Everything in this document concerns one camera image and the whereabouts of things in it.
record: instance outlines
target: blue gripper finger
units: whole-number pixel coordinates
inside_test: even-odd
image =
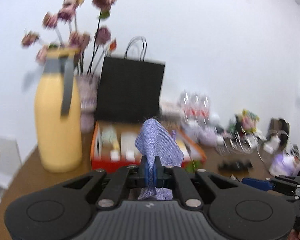
[[[261,179],[243,178],[241,183],[263,191],[272,190],[274,187],[269,181]]]

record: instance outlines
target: open cardboard box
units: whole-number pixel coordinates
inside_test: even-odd
[[[122,124],[122,123],[109,123],[109,122],[96,122],[95,130],[93,134],[92,144],[91,144],[91,168],[95,169],[105,169],[107,172],[115,172],[118,168],[122,166],[127,166],[129,164],[139,165],[140,158],[136,158],[134,162],[127,161],[125,156],[120,153],[120,160],[112,162],[110,158],[109,148],[102,147],[101,133],[102,129],[106,126],[112,125],[117,132],[117,139],[121,148],[121,133],[123,132],[133,132],[138,134],[141,129],[141,124]],[[184,154],[184,161],[182,167],[186,168],[190,172],[194,172],[194,169],[201,168],[201,165],[206,161],[207,157],[204,150],[192,141],[182,130],[173,128],[176,131],[176,142],[180,146],[182,142],[184,143],[181,146],[181,150],[189,153],[189,156]]]

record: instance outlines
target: flower vase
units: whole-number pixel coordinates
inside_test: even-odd
[[[81,98],[81,132],[94,129],[94,112],[97,108],[97,87],[99,78],[92,75],[77,76]]]

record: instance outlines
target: black paper bag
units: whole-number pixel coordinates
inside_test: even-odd
[[[96,120],[143,122],[159,114],[165,64],[105,57]]]

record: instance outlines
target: gray thermos handle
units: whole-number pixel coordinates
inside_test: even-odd
[[[61,115],[68,115],[71,105],[72,88],[73,88],[73,74],[74,62],[73,58],[68,58],[64,65],[63,75],[63,98],[61,104]]]

